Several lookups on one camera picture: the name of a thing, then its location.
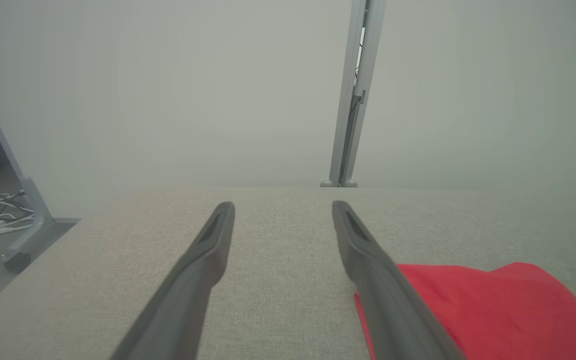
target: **red fabric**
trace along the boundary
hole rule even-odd
[[[541,268],[398,268],[469,360],[576,360],[576,297]],[[355,304],[375,360],[357,294]]]

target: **gray wall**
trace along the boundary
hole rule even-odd
[[[576,191],[576,1],[389,1],[353,177]]]
[[[318,187],[350,0],[0,0],[0,125],[55,217],[161,185]]]

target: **gray fabric surface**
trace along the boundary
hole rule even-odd
[[[396,262],[546,269],[576,294],[576,195],[212,188],[131,195],[66,233],[0,294],[0,360],[107,359],[221,201],[226,274],[199,359],[368,359],[331,202],[350,203]]]

